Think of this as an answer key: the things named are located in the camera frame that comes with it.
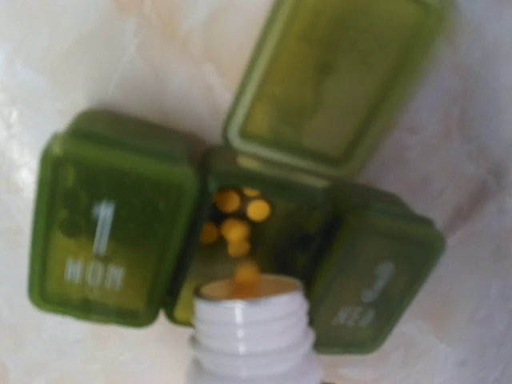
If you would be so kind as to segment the green pill organizer box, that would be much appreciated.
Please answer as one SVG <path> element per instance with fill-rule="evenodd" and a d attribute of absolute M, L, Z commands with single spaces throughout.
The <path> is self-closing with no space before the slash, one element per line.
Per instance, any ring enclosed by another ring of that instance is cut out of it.
<path fill-rule="evenodd" d="M 277 1 L 223 126 L 184 133 L 84 110 L 41 156 L 28 295 L 40 310 L 188 326 L 239 259 L 303 281 L 316 347 L 387 339 L 445 241 L 395 194 L 354 181 L 404 107 L 447 1 Z"/>

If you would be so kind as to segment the small white bottle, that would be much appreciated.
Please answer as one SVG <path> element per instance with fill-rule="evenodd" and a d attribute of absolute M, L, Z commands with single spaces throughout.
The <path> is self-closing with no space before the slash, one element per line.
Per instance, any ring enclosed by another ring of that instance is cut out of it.
<path fill-rule="evenodd" d="M 188 383 L 320 383 L 309 303 L 296 278 L 263 274 L 238 298 L 222 279 L 194 292 Z"/>

